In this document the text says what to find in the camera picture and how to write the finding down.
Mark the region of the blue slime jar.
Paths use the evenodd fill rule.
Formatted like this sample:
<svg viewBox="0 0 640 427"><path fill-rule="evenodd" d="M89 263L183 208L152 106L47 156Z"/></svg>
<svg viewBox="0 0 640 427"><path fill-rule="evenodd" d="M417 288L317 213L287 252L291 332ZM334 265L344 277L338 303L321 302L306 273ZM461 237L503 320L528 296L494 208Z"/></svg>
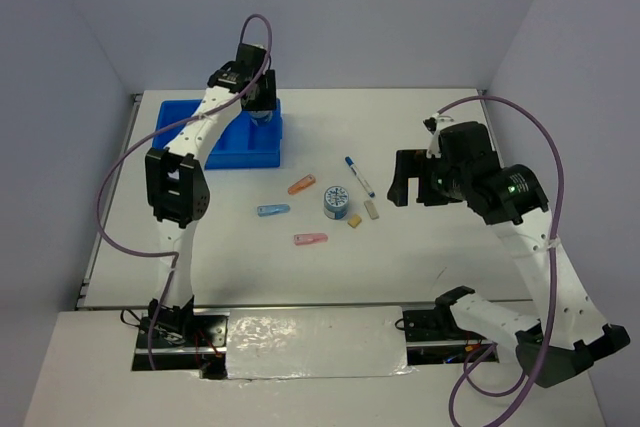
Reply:
<svg viewBox="0 0 640 427"><path fill-rule="evenodd" d="M264 126L271 122L273 112L271 110L250 111L249 116L254 125Z"/></svg>
<svg viewBox="0 0 640 427"><path fill-rule="evenodd" d="M349 210L349 194L342 186L329 187L323 196L323 210L332 220L340 220Z"/></svg>

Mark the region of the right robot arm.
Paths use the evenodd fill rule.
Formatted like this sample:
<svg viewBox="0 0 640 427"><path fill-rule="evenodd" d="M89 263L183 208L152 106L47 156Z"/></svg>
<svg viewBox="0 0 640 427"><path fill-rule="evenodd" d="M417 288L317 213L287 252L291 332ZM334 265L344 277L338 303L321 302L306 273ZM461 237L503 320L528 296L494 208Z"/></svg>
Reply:
<svg viewBox="0 0 640 427"><path fill-rule="evenodd" d="M571 379L630 343L626 329L609 323L590 300L564 247L552 236L552 212L535 174L524 165L504 167L488 129L454 123L443 115L424 122L426 150L399 150L387 198L408 203L416 178L418 203L464 203L482 218L515 263L536 308L518 314L456 287L435 300L436 330L446 338L470 331L508 351L526 374L544 358L535 380L549 388Z"/></svg>

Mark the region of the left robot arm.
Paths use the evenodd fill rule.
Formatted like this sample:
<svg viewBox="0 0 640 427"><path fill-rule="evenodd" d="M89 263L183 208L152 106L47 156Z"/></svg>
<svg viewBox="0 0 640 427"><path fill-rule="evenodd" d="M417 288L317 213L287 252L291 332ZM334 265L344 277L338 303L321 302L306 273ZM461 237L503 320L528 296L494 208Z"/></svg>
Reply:
<svg viewBox="0 0 640 427"><path fill-rule="evenodd" d="M256 44L241 43L236 57L214 72L193 120L162 149L145 156L147 200L159 229L167 281L148 307L153 328L175 346L196 332L191 282L193 241L198 221L209 207L204 166L225 129L242 112L267 117L276 109L275 73L270 54Z"/></svg>

